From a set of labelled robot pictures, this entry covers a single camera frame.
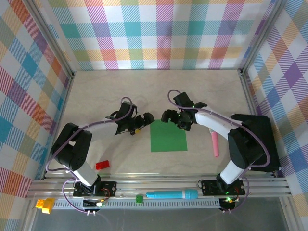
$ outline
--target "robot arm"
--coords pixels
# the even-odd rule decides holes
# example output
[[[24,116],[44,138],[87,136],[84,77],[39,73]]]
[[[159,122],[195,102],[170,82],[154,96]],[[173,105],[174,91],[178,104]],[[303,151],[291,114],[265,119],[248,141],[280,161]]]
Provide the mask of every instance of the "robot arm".
[[[129,112],[129,109],[130,103],[123,102],[120,110],[112,113],[104,121],[107,122],[121,118]],[[130,114],[128,114],[124,119],[118,120],[114,123],[100,123],[82,130],[59,152],[55,157],[55,160],[68,170],[71,170],[75,177],[80,181],[80,184],[78,185],[86,188],[86,190],[91,192],[91,194],[96,195],[101,190],[101,178],[86,162],[90,144],[108,136],[111,137],[121,134],[126,130],[130,132],[131,135],[134,135],[137,130],[154,122],[152,114],[144,113],[143,116],[143,118],[141,115],[137,116],[137,107],[132,105]],[[73,123],[66,124],[53,145],[51,152],[56,152],[77,130],[79,130],[79,126]]]
[[[180,109],[179,111],[166,110],[162,115],[161,121],[167,123],[171,120],[179,129],[186,131],[190,131],[193,123],[200,124],[219,133],[228,140],[231,160],[225,169],[217,175],[216,182],[220,192],[226,192],[244,173],[245,169],[264,154],[262,147],[255,139],[236,124],[246,126],[249,129],[255,128],[255,130],[256,125],[251,124],[250,121],[244,123],[243,121],[225,117],[214,112],[205,103],[198,102],[194,104],[185,92],[177,95],[173,100],[176,105],[191,109]]]
[[[204,107],[209,111],[213,111],[210,107]],[[227,123],[225,120],[214,116],[213,114],[209,114],[206,112],[199,111],[195,114],[196,124],[203,125],[208,127],[209,129],[217,132],[225,139],[228,140],[228,134],[231,130],[237,129],[238,126],[234,125],[233,123]],[[230,119],[232,122],[237,124],[242,124],[242,121]],[[227,185],[231,185],[235,182],[240,175],[244,172],[245,169],[238,167],[232,160],[228,163],[225,169],[221,172],[220,178],[221,180],[226,183]]]

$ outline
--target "plaid wallpaper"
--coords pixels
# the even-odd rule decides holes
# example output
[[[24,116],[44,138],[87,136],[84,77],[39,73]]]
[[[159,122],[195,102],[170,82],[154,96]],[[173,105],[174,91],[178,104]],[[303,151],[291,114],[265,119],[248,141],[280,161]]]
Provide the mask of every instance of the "plaid wallpaper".
[[[36,0],[81,70],[237,69],[275,0]]]
[[[289,0],[249,71],[257,111],[274,124],[284,175],[308,230],[308,0]]]
[[[43,169],[68,77],[21,0],[0,0],[0,231]]]

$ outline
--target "green square paper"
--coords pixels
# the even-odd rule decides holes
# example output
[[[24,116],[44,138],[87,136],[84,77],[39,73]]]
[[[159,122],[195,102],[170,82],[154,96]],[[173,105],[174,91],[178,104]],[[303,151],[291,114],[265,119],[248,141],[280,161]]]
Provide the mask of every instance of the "green square paper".
[[[174,123],[151,123],[151,152],[187,151],[186,133]]]

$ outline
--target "yellow lego brick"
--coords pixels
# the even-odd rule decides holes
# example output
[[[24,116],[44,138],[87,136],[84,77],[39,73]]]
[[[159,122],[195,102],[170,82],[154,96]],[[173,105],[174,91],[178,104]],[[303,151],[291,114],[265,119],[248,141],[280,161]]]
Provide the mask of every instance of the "yellow lego brick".
[[[35,205],[35,208],[43,208],[44,200],[38,200],[37,204]]]
[[[42,213],[50,214],[53,204],[54,204],[54,199],[47,198],[46,200],[38,200],[37,204],[35,205],[35,208],[41,208]]]

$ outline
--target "blue marker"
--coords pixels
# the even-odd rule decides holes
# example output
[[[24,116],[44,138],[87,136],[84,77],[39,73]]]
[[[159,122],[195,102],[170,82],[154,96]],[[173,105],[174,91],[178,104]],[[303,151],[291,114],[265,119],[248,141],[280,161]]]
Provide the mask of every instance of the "blue marker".
[[[180,191],[155,191],[147,192],[146,196],[153,199],[197,199],[198,190],[185,189]]]

